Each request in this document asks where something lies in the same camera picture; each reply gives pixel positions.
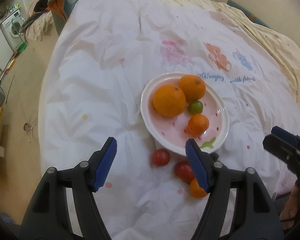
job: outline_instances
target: bed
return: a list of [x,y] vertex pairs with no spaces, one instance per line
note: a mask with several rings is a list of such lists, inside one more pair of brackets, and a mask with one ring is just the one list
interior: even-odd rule
[[[230,129],[217,151],[221,162],[254,167],[274,198],[296,180],[262,147],[275,125],[300,135],[300,50],[292,40],[209,0],[79,0],[42,83],[41,168],[74,167],[115,137],[117,156],[95,194],[114,240],[190,239],[207,203],[174,177],[181,156],[172,154],[162,168],[149,164],[160,145],[142,121],[141,93],[152,78],[173,71],[201,76],[226,103]],[[232,192],[222,234],[234,199]]]

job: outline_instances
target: oval plate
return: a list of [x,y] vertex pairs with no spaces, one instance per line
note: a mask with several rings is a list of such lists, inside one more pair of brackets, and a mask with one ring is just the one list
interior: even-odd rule
[[[141,95],[141,115],[151,135],[165,148],[186,156],[186,141],[194,138],[187,132],[191,114],[186,109],[178,116],[165,117],[153,107],[154,92],[162,85],[178,85],[186,74],[180,72],[165,73],[152,79]],[[203,112],[209,119],[209,128],[199,137],[194,138],[202,151],[212,153],[225,141],[229,131],[229,114],[226,105],[217,92],[206,83],[206,93],[199,101],[203,103]]]

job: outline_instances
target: screw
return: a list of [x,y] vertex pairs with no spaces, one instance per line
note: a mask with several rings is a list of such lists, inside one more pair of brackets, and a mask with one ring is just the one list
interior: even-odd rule
[[54,167],[50,167],[50,168],[47,169],[47,173],[52,174],[52,173],[55,172],[55,170],[56,169]]
[[248,171],[249,174],[255,174],[256,173],[256,170],[254,168],[248,168],[247,171]]
[[80,167],[81,168],[85,168],[85,167],[88,167],[89,163],[87,161],[84,161],[84,162],[80,162]]
[[213,166],[215,166],[216,168],[221,168],[223,164],[221,162],[215,162]]

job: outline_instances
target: lime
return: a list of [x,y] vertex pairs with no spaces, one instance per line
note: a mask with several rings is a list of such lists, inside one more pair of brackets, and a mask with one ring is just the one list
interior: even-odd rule
[[203,110],[203,104],[200,101],[193,101],[188,106],[190,114],[201,114]]

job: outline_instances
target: washing machine door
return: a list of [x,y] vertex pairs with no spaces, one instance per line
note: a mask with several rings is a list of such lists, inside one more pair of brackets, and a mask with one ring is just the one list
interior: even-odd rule
[[13,19],[11,25],[10,25],[10,34],[12,38],[18,38],[19,32],[21,30],[21,26],[23,25],[24,20],[15,18]]

